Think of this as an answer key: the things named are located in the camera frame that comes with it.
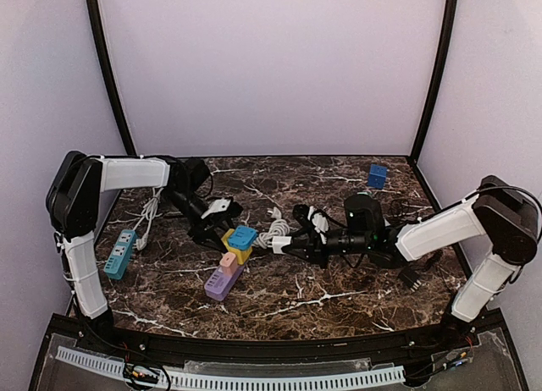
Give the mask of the blue adapter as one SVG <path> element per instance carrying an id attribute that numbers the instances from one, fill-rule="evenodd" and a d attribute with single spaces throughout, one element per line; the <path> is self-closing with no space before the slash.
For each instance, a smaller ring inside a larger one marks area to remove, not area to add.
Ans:
<path id="1" fill-rule="evenodd" d="M 258 237 L 258 232 L 255 229 L 247 226 L 238 226 L 227 239 L 228 245 L 245 251 L 252 246 L 252 243 Z"/>

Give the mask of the white charger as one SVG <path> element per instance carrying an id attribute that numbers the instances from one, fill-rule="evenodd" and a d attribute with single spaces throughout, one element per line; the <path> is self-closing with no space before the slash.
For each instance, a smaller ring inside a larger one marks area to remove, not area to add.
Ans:
<path id="1" fill-rule="evenodd" d="M 274 254 L 284 255 L 284 248 L 291 244 L 290 236 L 274 236 L 271 241 L 271 248 Z"/>

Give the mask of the pink charger plug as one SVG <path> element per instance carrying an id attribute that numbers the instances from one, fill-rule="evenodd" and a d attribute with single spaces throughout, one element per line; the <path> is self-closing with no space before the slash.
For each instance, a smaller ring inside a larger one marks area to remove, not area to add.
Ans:
<path id="1" fill-rule="evenodd" d="M 233 277 L 238 268 L 239 264 L 235 253 L 227 252 L 223 254 L 219 262 L 219 269 L 224 276 Z"/>

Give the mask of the purple power strip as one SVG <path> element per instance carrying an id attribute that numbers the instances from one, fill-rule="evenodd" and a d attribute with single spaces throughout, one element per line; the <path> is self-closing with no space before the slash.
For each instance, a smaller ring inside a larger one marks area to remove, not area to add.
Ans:
<path id="1" fill-rule="evenodd" d="M 224 273 L 221 267 L 217 267 L 204 284 L 206 295 L 213 300 L 223 301 L 244 269 L 244 266 L 237 267 L 235 272 L 230 276 Z"/>

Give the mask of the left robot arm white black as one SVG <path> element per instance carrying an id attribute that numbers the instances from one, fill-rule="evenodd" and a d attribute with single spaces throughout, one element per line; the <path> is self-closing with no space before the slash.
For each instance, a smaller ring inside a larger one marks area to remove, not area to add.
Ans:
<path id="1" fill-rule="evenodd" d="M 102 193 L 110 190 L 159 189 L 189 223 L 198 245 L 224 253 L 220 231 L 231 229 L 242 207 L 231 197 L 206 203 L 197 191 L 211 176 L 207 164 L 190 157 L 105 157 L 69 152 L 47 193 L 54 238 L 64 278 L 75 292 L 82 315 L 96 320 L 109 313 L 94 252 Z"/>

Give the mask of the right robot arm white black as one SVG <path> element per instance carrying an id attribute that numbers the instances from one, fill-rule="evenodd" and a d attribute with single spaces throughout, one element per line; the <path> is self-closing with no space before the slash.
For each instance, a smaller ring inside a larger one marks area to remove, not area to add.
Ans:
<path id="1" fill-rule="evenodd" d="M 346 220 L 340 223 L 321 209 L 295 206 L 293 216 L 301 227 L 274 237 L 273 252 L 321 268 L 331 256 L 356 254 L 394 269 L 449 245 L 486 236 L 491 242 L 488 254 L 451 302 L 451 315 L 463 322 L 476 319 L 499 290 L 518 277 L 541 241 L 540 200 L 494 175 L 447 208 L 397 226 L 385 223 L 380 203 L 367 193 L 350 195 L 343 207 Z"/>

